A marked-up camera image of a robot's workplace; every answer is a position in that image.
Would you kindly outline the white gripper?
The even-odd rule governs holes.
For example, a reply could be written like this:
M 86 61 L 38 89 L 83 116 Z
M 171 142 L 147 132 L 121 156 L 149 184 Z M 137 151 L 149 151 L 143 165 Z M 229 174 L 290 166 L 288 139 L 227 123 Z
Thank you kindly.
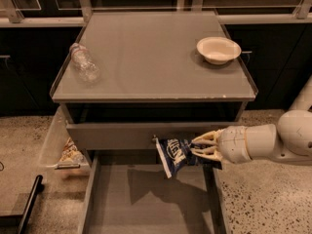
M 244 126 L 230 126 L 224 130 L 210 131 L 193 138 L 192 143 L 210 145 L 204 149 L 191 149 L 194 155 L 203 159 L 219 162 L 223 157 L 234 164 L 247 163 L 252 159 L 247 150 L 246 127 Z

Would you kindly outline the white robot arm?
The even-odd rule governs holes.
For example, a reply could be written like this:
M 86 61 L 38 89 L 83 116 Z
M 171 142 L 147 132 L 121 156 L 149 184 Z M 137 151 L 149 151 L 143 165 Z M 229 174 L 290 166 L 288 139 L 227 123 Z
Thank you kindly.
M 192 140 L 191 152 L 204 159 L 234 164 L 253 160 L 312 165 L 312 77 L 276 125 L 230 126 Z

